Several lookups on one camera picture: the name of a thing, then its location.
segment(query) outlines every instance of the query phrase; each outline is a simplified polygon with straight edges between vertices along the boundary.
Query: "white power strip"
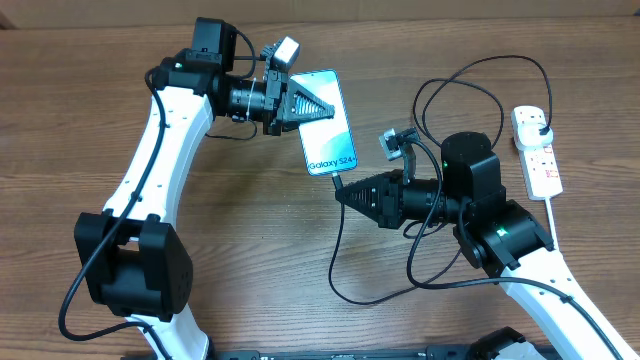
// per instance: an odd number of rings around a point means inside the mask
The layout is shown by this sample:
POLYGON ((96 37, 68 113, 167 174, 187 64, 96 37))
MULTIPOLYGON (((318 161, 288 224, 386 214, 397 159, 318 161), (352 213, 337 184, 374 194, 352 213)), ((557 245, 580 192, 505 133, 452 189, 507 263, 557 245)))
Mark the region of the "white power strip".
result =
POLYGON ((551 198, 562 192, 562 182, 558 172, 558 163, 551 146, 553 135, 549 138, 549 135, 539 135, 537 131, 523 131, 523 129, 538 129, 541 124, 546 124, 544 111, 535 106, 518 106, 511 112, 511 123, 513 124, 516 147, 518 147, 518 153, 520 154, 527 194, 531 200, 545 201, 551 236, 556 249, 559 249, 551 209, 551 198), (522 135, 523 133, 527 133, 529 137, 522 139, 522 136, 518 136, 518 134, 522 135))

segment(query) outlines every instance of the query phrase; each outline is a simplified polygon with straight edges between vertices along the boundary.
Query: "wood grain surface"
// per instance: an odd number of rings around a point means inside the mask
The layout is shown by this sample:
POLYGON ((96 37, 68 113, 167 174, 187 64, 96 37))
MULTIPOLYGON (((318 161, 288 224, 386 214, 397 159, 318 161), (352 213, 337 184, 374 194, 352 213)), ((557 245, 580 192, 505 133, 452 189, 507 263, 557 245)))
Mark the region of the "wood grain surface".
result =
POLYGON ((188 25, 198 16, 236 25, 631 16, 639 8, 640 0, 0 0, 7 28, 17 29, 188 25))
MULTIPOLYGON (((565 192, 554 199, 565 258, 591 299, 640 349, 640 21, 638 18, 468 20, 248 25, 257 47, 286 34, 302 44, 295 71, 339 73, 359 155, 354 181, 401 167, 378 135, 411 125, 420 84, 498 54, 539 60, 554 94, 554 146, 565 192)), ((190 45, 192 27, 0 32, 0 358, 117 359, 148 346, 128 329, 72 343, 57 329, 62 298, 80 261, 73 226, 99 212, 135 152, 148 115, 144 72, 190 45)), ((239 53, 246 54, 244 46, 239 53)), ((245 68, 238 66, 238 71, 245 68)), ((464 76, 493 91, 507 111, 495 149, 508 196, 546 224, 527 200, 509 111, 547 109, 537 69, 486 63, 464 76)), ((446 88, 428 112, 438 139, 498 128, 484 94, 446 88)), ((215 133, 250 129, 219 118, 215 133)), ((418 176, 434 172, 418 155, 418 176)), ((414 291, 356 307, 336 297, 327 268, 339 220, 327 177, 307 174, 296 133, 250 142, 203 140, 187 180, 178 233, 195 266, 190 298, 218 349, 346 350, 466 343, 503 326, 545 342, 529 316, 494 286, 414 291)), ((373 299, 408 286, 410 242, 347 211, 336 263, 338 288, 373 299)), ((455 253, 446 228, 425 241, 419 278, 455 253)), ((459 260, 445 280, 484 276, 459 260)), ((83 285, 69 327, 87 333, 117 323, 83 285)))

